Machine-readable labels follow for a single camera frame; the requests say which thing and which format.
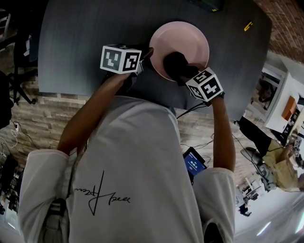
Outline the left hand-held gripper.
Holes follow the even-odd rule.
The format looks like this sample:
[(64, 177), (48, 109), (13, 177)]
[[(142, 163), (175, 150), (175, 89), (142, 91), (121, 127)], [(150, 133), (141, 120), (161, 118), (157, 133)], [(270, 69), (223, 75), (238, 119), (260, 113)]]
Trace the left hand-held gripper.
[(142, 60), (149, 59), (153, 52), (153, 47), (143, 52), (143, 47), (140, 45), (104, 45), (100, 69), (114, 74), (135, 73), (138, 75), (143, 71)]

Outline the person's left forearm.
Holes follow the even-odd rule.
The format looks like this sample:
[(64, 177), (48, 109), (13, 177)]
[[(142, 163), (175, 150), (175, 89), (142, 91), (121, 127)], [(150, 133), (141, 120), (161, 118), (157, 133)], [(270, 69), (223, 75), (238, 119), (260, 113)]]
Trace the person's left forearm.
[(128, 77), (129, 74), (114, 74), (102, 83), (68, 122), (61, 135), (57, 150), (69, 155), (73, 149), (84, 147), (106, 113), (115, 94)]

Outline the white shelf unit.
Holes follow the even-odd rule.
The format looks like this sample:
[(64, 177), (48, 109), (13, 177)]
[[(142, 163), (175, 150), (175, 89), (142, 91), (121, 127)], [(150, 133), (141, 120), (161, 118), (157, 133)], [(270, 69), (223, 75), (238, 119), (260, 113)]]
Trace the white shelf unit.
[(5, 39), (9, 29), (11, 14), (0, 10), (0, 40)]

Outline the grey metal equipment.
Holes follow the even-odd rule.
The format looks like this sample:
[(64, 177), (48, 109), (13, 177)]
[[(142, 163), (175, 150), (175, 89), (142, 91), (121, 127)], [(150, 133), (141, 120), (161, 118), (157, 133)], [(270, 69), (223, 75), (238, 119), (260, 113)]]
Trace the grey metal equipment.
[(243, 184), (236, 185), (236, 208), (241, 215), (245, 217), (249, 217), (251, 215), (248, 208), (249, 201), (257, 200), (260, 188), (261, 182), (259, 180), (253, 180), (250, 182), (248, 178), (245, 178), (245, 182)]

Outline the black tablet blue screen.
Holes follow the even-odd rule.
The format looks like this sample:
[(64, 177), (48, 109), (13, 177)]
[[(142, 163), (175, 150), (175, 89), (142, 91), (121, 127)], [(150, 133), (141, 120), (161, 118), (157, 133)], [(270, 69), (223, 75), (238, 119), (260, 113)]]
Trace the black tablet blue screen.
[(183, 153), (183, 158), (190, 182), (193, 184), (194, 177), (207, 168), (205, 160), (193, 147), (189, 147), (186, 152)]

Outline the pale grey rag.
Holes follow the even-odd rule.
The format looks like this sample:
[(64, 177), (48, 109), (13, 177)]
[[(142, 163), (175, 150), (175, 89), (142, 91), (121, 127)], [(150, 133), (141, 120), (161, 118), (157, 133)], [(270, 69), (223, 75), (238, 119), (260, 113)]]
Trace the pale grey rag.
[(28, 39), (26, 41), (26, 51), (24, 52), (24, 56), (28, 56), (29, 55), (29, 51), (30, 51), (30, 43), (31, 43), (31, 35), (28, 36)]

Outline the dark blue cloth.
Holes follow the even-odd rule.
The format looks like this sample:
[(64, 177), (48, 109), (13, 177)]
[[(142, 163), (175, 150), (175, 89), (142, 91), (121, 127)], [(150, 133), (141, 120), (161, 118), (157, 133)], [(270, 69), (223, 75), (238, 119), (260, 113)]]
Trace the dark blue cloth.
[(179, 86), (186, 85), (181, 77), (191, 79), (199, 73), (199, 68), (190, 65), (185, 56), (180, 52), (168, 54), (163, 60), (163, 67), (167, 75)]

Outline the big pink plate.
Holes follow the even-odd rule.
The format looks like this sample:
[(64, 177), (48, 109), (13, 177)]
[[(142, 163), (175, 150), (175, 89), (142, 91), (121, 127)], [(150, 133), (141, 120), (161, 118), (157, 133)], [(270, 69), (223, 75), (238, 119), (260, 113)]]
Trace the big pink plate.
[(149, 47), (154, 49), (150, 58), (155, 71), (172, 81), (163, 67), (164, 58), (173, 52), (182, 53), (189, 64), (206, 67), (209, 61), (209, 44), (204, 34), (194, 25), (173, 21), (159, 27), (152, 35)]

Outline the black pouch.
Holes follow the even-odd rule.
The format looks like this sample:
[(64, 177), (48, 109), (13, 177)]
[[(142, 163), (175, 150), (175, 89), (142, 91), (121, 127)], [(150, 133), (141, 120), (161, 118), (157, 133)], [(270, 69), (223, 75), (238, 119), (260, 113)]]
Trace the black pouch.
[(224, 243), (218, 226), (215, 223), (209, 223), (204, 233), (204, 243)]

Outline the white desk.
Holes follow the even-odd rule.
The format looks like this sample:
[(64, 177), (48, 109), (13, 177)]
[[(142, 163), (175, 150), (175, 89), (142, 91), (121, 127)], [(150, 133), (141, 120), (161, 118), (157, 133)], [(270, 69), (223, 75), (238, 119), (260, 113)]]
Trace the white desk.
[(283, 111), (290, 97), (304, 98), (304, 64), (268, 51), (247, 108), (267, 128), (282, 133), (288, 121)]

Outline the black box yellow corners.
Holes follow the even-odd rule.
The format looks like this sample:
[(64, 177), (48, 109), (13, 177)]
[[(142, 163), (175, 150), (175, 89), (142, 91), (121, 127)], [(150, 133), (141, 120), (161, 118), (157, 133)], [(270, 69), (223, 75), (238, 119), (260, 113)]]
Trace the black box yellow corners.
[(207, 12), (221, 11), (225, 4), (225, 0), (187, 0), (187, 1), (204, 9)]

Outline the black office chair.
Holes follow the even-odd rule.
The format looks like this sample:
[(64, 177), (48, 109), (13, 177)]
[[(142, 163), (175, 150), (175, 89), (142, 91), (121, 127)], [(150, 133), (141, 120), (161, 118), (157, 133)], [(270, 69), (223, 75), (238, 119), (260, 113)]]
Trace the black office chair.
[[(20, 98), (17, 97), (17, 93), (20, 94), (29, 104), (35, 104), (36, 99), (30, 99), (25, 94), (21, 84), (30, 80), (31, 77), (38, 75), (38, 69), (29, 64), (29, 60), (24, 56), (27, 51), (26, 42), (29, 38), (29, 29), (21, 24), (17, 27), (17, 34), (15, 35), (15, 45), (13, 53), (14, 72), (8, 75), (10, 87), (9, 90), (13, 91), (13, 102), (18, 105)], [(19, 74), (20, 67), (33, 67), (34, 69)]]

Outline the person's white t-shirt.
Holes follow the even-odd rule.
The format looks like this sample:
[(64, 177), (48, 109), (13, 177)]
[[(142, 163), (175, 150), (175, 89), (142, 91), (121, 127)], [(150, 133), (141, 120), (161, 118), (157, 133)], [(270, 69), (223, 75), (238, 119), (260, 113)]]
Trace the person's white t-shirt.
[(175, 115), (145, 100), (117, 97), (93, 132), (75, 172), (68, 155), (28, 155), (19, 196), (25, 243), (45, 235), (48, 209), (65, 181), (68, 243), (204, 243), (209, 223), (233, 243), (233, 172), (207, 168), (193, 184), (180, 148)]

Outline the orange box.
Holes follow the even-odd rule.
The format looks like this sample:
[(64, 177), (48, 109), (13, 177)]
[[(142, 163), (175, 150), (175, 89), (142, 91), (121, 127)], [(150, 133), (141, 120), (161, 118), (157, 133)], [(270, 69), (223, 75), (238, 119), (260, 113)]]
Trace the orange box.
[(297, 107), (297, 101), (293, 96), (289, 96), (289, 99), (286, 103), (286, 106), (282, 112), (282, 117), (286, 120), (289, 121), (291, 116), (295, 113)]

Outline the person's right forearm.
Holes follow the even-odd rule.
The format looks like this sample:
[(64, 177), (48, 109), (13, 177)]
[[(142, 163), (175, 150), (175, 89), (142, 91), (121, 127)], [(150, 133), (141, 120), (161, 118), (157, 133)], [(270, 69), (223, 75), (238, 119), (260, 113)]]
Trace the person's right forearm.
[(236, 151), (224, 99), (211, 100), (214, 116), (213, 167), (234, 171)]

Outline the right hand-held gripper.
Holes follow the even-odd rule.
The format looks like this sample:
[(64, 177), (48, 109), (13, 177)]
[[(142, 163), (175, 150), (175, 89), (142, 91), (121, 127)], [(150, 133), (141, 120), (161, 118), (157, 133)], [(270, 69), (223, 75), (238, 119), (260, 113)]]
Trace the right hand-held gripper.
[(224, 92), (216, 74), (209, 67), (188, 80), (186, 86), (195, 98), (206, 103)]

